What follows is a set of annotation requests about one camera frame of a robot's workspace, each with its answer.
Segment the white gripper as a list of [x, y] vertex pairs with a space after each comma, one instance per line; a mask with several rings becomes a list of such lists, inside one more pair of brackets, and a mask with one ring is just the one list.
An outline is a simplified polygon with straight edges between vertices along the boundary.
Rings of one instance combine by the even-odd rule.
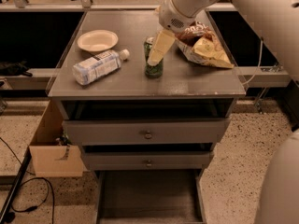
[[159, 23], [164, 29], [155, 36], [147, 63], [150, 66], [157, 65], [173, 46], [175, 42], [174, 33], [184, 31], [195, 21], [200, 11], [218, 1], [219, 0], [164, 0], [159, 7]]

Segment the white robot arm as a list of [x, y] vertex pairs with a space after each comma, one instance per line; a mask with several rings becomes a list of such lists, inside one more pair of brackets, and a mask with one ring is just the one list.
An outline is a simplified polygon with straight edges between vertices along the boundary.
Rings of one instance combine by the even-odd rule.
[[[219, 0], [165, 0], [159, 23], [166, 37], [157, 37], [148, 63], [168, 52], [172, 36], [183, 31], [206, 7]], [[298, 0], [229, 0], [293, 81], [299, 80]], [[278, 148], [263, 179], [254, 224], [299, 224], [299, 132]]]

